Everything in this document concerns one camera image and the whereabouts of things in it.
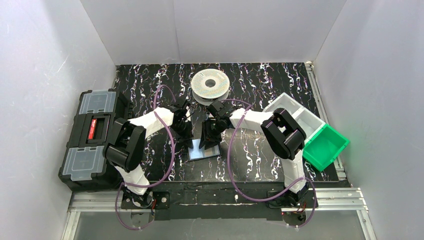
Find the black plastic toolbox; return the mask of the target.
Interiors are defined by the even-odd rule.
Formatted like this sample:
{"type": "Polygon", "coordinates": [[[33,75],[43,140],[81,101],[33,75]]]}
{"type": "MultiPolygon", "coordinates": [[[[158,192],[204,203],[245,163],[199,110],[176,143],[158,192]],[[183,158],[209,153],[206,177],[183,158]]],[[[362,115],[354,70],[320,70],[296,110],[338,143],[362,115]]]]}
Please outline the black plastic toolbox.
{"type": "Polygon", "coordinates": [[[132,103],[116,89],[81,93],[58,178],[74,193],[116,189],[121,175],[103,156],[118,118],[133,115],[132,103]]]}

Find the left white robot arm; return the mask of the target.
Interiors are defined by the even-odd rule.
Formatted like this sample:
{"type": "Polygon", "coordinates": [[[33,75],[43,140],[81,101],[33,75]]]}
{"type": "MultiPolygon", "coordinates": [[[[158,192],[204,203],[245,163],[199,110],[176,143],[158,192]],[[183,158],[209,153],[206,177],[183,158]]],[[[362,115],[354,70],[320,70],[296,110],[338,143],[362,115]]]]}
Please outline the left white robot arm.
{"type": "Polygon", "coordinates": [[[152,185],[141,167],[145,140],[159,130],[166,129],[169,134],[176,134],[176,137],[170,138],[172,151],[176,144],[192,148],[190,105],[187,99],[180,98],[137,118],[118,118],[111,127],[103,156],[121,174],[128,198],[142,208],[150,207],[154,201],[149,192],[152,185]]]}

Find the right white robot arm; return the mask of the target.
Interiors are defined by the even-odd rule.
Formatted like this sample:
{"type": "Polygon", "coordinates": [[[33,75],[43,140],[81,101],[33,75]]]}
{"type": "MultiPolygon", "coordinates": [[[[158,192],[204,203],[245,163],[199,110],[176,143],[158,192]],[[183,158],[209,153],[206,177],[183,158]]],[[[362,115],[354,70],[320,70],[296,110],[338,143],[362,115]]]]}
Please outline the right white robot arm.
{"type": "Polygon", "coordinates": [[[215,100],[207,107],[211,117],[202,122],[199,147],[217,146],[227,129],[242,128],[264,134],[271,150],[281,160],[285,188],[281,193],[263,198],[262,202],[279,197],[289,205],[302,201],[309,189],[303,164],[306,132],[285,108],[273,112],[253,111],[231,102],[231,99],[215,100]]]}

